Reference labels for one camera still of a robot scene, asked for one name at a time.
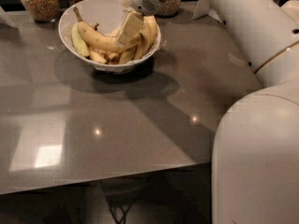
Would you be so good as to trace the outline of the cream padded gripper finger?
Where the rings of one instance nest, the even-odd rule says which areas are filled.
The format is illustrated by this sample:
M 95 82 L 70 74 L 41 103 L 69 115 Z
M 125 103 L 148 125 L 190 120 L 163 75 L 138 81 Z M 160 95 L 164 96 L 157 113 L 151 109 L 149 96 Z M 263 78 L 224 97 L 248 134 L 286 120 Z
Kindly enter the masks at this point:
M 115 44 L 119 47 L 127 46 L 140 31 L 143 24 L 144 17 L 140 13 L 132 10 L 124 10 Z

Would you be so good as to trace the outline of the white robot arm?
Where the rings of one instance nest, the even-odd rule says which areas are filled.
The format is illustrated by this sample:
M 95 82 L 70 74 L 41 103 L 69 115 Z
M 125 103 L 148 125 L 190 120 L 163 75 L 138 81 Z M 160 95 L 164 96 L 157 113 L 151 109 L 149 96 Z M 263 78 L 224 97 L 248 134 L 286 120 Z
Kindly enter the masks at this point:
M 295 0 L 199 0 L 221 21 L 262 84 L 216 132 L 212 224 L 299 224 L 299 20 Z

